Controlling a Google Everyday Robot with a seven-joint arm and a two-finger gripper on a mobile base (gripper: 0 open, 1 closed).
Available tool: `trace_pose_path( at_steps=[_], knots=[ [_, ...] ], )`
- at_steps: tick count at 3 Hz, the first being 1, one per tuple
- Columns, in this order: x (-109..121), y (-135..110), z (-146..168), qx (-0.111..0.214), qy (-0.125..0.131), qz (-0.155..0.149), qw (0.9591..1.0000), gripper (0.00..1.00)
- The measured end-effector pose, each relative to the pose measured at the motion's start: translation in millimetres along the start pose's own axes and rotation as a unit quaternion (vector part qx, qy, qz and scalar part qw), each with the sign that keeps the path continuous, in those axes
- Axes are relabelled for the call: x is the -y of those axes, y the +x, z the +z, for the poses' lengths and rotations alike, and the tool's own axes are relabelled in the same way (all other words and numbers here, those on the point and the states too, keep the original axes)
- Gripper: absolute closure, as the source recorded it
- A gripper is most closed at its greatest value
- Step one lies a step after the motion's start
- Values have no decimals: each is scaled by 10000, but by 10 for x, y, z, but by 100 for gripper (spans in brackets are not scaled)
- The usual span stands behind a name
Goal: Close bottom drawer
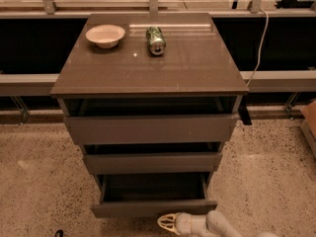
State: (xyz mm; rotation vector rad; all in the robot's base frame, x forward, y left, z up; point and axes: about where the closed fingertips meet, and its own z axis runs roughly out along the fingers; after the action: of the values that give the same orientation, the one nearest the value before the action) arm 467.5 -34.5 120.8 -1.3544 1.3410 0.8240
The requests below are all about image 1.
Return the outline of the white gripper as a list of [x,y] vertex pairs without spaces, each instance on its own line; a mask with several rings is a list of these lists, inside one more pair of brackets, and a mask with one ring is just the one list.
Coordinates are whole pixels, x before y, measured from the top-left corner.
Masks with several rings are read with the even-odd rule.
[[169,213],[160,216],[157,219],[159,226],[177,235],[197,237],[210,237],[210,231],[207,228],[206,219],[204,215],[193,215],[189,213]]

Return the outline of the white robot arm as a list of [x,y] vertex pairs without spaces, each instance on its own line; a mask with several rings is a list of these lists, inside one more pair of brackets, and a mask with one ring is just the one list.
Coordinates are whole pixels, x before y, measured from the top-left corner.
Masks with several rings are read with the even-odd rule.
[[182,237],[243,237],[216,210],[207,214],[189,214],[186,212],[169,213],[157,219],[158,225]]

